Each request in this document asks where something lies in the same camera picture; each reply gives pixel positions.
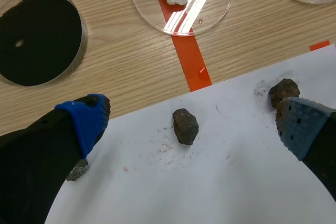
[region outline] gray rock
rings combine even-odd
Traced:
[[[67,177],[67,181],[78,180],[86,171],[89,169],[89,163],[86,159],[82,159],[78,164],[72,169],[71,173]]]

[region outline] rock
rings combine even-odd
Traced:
[[[82,159],[72,169],[71,173],[67,177],[67,181],[78,180],[89,169],[89,163],[86,159]]]
[[[180,144],[192,145],[198,134],[196,117],[186,109],[179,109],[173,113],[174,131]]]
[[[299,97],[300,91],[298,85],[291,79],[283,79],[270,89],[272,106],[277,108],[279,103],[288,97]]]

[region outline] wooden table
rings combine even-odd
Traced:
[[[120,116],[189,92],[170,36],[148,26],[132,0],[72,0],[88,28],[79,68],[49,87],[0,83],[0,134],[26,127],[67,100],[103,93]],[[234,0],[224,20],[196,36],[213,83],[336,42],[335,4]]]

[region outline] orange stripe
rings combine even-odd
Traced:
[[[184,9],[181,5],[167,4],[166,0],[159,0],[159,3],[166,22],[168,22],[174,12],[179,12]],[[185,17],[186,13],[184,13],[176,29],[178,29]],[[172,40],[190,91],[212,85],[195,36],[172,36]]]
[[[314,51],[314,50],[317,50],[317,49],[320,49],[322,47],[326,47],[326,46],[329,46],[329,45],[330,45],[330,42],[328,40],[326,40],[326,41],[317,43],[315,45],[312,45],[309,48],[310,48],[310,51]]]

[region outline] white paper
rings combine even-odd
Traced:
[[[290,78],[336,108],[335,69],[331,45],[110,120],[46,223],[334,224],[335,201],[278,137],[268,91]],[[190,147],[171,128],[180,108],[200,126]]]

